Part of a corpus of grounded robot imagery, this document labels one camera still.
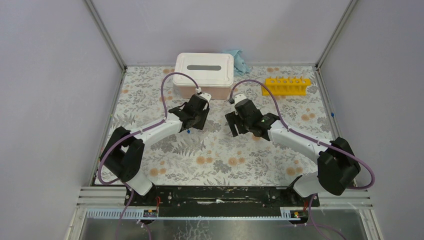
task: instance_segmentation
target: tabletop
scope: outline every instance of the tabletop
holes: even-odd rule
[[[303,131],[320,138],[332,138],[330,121],[311,66],[253,66],[251,69],[245,76],[234,77],[234,82],[245,79],[264,82],[269,77],[300,77],[301,74],[310,79],[305,96],[276,97],[281,115],[288,124]],[[128,67],[108,138],[119,126],[139,128],[164,116],[161,82],[173,71],[172,66]],[[262,114],[276,114],[271,97],[262,96],[258,84],[241,84],[235,89],[234,94],[237,93],[251,99]],[[168,109],[187,101],[180,97],[171,79],[164,85],[164,96]],[[251,133],[233,137],[225,119],[225,114],[232,111],[234,105],[228,101],[211,100],[203,130],[183,131],[145,149],[140,170],[155,185],[192,186],[287,186],[298,175],[317,170],[314,162],[285,145]],[[101,175],[105,181],[116,178],[106,167]]]

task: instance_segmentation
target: white wall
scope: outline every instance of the white wall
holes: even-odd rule
[[[63,239],[119,79],[82,0],[0,3],[0,239]]]
[[[322,68],[343,136],[375,171],[386,240],[424,236],[422,9],[421,0],[359,1]]]
[[[94,0],[128,65],[242,49],[249,63],[316,63],[349,0]]]

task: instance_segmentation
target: yellow test tube rack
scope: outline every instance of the yellow test tube rack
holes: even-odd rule
[[[293,96],[293,95],[306,95],[307,86],[311,85],[309,78],[267,78],[265,79],[265,86],[271,91],[274,96]],[[269,96],[270,94],[262,88],[262,96]]]

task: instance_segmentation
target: white lid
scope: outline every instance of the white lid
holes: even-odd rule
[[[227,53],[183,52],[176,58],[175,72],[189,75],[200,87],[228,88],[234,83],[234,58]],[[195,86],[182,75],[174,75],[172,82],[179,87]]]

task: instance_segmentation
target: blue object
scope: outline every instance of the blue object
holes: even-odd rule
[[[242,50],[223,51],[223,54],[231,54],[234,57],[234,76],[241,77],[244,74],[251,72],[251,69],[246,65],[245,60],[240,56]]]

